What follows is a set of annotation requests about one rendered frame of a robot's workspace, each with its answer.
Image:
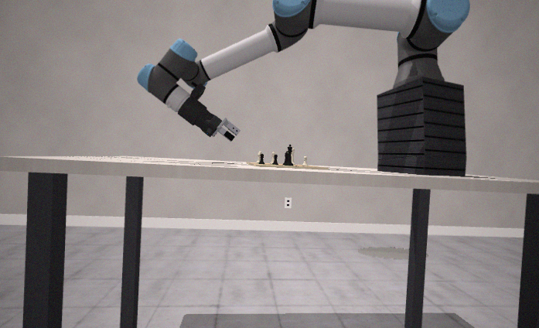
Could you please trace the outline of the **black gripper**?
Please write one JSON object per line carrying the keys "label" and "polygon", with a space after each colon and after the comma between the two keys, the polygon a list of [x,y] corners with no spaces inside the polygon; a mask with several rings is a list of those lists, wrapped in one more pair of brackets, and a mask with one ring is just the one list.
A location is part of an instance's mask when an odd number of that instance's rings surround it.
{"label": "black gripper", "polygon": [[207,107],[200,103],[198,100],[205,91],[205,87],[202,84],[196,85],[191,94],[185,91],[182,87],[177,87],[166,100],[166,105],[175,112],[178,112],[182,118],[187,120],[191,125],[199,127],[209,137],[215,136],[217,132],[232,142],[234,136],[225,130],[222,125],[227,127],[231,132],[237,135],[240,129],[230,123],[227,118],[224,120],[219,119],[216,115],[211,114]]}

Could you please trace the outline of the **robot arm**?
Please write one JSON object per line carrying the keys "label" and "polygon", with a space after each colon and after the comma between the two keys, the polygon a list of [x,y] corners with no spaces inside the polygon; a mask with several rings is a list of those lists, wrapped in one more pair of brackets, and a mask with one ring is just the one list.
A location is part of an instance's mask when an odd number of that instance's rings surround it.
{"label": "robot arm", "polygon": [[393,88],[422,76],[445,81],[437,49],[466,20],[470,4],[469,0],[273,0],[272,7],[275,20],[264,31],[197,62],[194,48],[176,40],[158,65],[140,70],[138,83],[165,104],[180,77],[193,89],[192,82],[205,87],[215,77],[292,46],[320,24],[397,32]]}

